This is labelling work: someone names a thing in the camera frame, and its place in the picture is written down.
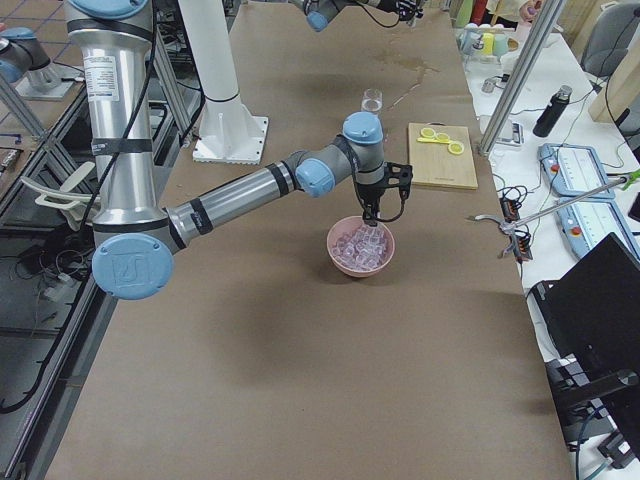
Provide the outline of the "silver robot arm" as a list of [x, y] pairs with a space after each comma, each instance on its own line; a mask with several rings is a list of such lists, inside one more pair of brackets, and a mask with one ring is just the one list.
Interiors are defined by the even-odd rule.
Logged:
[[[291, 1], [306, 17], [307, 23], [315, 32], [321, 32], [347, 7], [361, 8], [378, 26], [393, 28], [401, 22], [413, 26], [424, 15], [424, 1], [413, 0], [300, 0]], [[396, 16], [392, 24], [377, 20], [369, 8]]]
[[312, 197], [351, 180], [363, 220], [380, 220], [391, 166], [380, 121], [348, 116], [333, 141], [163, 209], [153, 181], [148, 84], [158, 49], [149, 1], [68, 1], [67, 31], [83, 55], [98, 187], [84, 218], [92, 225], [92, 274], [107, 294], [138, 300], [158, 293], [173, 256], [200, 236], [292, 192]]

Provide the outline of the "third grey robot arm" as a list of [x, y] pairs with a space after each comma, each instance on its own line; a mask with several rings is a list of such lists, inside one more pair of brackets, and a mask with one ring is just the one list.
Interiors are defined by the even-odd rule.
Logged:
[[75, 83], [26, 27], [1, 32], [1, 76], [27, 100], [61, 101]]

